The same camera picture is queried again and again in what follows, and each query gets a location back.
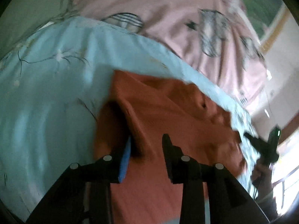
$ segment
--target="human hand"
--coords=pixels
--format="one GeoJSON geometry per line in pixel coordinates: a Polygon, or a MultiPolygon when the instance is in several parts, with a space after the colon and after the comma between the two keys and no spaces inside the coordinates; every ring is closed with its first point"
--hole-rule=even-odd
{"type": "Polygon", "coordinates": [[[257,160],[257,163],[251,174],[252,182],[257,180],[258,178],[261,178],[260,181],[257,181],[259,184],[255,186],[259,191],[259,195],[256,201],[261,200],[272,191],[272,169],[268,168],[268,166],[263,165],[262,162],[263,160],[261,158],[257,160]]]}

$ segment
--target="orange cloth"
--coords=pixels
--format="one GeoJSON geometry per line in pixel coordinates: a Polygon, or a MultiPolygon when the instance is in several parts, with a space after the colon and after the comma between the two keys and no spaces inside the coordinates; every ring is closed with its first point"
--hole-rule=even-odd
{"type": "Polygon", "coordinates": [[[111,186],[115,223],[158,224],[180,216],[182,185],[168,178],[164,133],[200,163],[221,162],[234,176],[246,166],[230,113],[195,84],[115,71],[94,144],[98,159],[133,137],[127,175],[111,186]]]}

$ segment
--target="light blue bed sheet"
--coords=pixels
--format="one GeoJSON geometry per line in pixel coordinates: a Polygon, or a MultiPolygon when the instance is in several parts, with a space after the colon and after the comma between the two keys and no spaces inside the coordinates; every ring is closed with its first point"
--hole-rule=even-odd
{"type": "Polygon", "coordinates": [[[248,164],[238,180],[253,193],[258,154],[243,132],[254,131],[237,102],[161,44],[75,16],[36,31],[0,61],[0,198],[14,214],[25,220],[69,164],[92,162],[93,115],[114,69],[193,82],[230,111],[248,164]]]}

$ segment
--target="pink bedding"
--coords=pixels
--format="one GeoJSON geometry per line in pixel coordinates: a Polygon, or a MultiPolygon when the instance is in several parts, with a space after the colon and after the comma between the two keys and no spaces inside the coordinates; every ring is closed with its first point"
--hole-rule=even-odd
{"type": "Polygon", "coordinates": [[[99,20],[137,15],[143,22],[139,34],[167,46],[245,107],[264,86],[264,58],[240,16],[240,0],[73,1],[81,15],[99,20]]]}

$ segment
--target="wall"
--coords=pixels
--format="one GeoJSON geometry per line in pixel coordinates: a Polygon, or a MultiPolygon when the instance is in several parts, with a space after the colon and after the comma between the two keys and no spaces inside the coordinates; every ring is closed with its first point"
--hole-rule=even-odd
{"type": "Polygon", "coordinates": [[[299,27],[292,16],[265,59],[272,79],[261,93],[252,121],[258,134],[267,139],[274,125],[285,127],[299,111],[299,27]]]}

